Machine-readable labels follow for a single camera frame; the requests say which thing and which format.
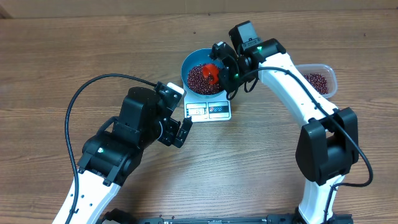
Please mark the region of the orange scoop with blue handle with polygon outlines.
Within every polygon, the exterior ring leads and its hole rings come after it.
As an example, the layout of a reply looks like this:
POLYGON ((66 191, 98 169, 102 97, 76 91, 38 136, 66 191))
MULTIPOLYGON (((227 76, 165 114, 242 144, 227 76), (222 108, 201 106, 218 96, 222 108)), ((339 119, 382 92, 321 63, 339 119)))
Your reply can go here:
POLYGON ((202 68, 202 75, 210 85, 215 85, 219 82, 218 74, 218 67, 212 63, 206 64, 202 68))

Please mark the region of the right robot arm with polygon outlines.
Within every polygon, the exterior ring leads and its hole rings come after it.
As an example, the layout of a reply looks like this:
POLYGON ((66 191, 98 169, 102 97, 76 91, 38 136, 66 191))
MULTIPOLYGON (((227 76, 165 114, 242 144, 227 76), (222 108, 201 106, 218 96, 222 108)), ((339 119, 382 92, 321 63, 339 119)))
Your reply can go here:
POLYGON ((276 39, 262 40, 250 21, 229 31, 232 45, 214 44, 210 58, 224 68, 218 78, 232 100, 240 86, 261 82, 281 100, 300 128, 295 159, 305 178, 295 213, 268 215, 267 222, 352 223, 333 213, 338 189, 359 159, 358 119, 351 108, 338 109, 311 86, 276 39))

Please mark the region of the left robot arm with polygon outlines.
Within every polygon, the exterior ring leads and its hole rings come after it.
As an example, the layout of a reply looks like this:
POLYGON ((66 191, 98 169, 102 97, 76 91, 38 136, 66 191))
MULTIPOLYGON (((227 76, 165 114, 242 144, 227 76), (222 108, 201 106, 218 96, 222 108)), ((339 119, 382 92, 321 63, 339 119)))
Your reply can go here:
POLYGON ((108 119, 83 145, 77 178, 54 223, 96 223, 154 141, 183 146, 192 121, 172 119, 186 95, 183 88, 159 82, 154 89, 132 87, 119 116, 108 119))

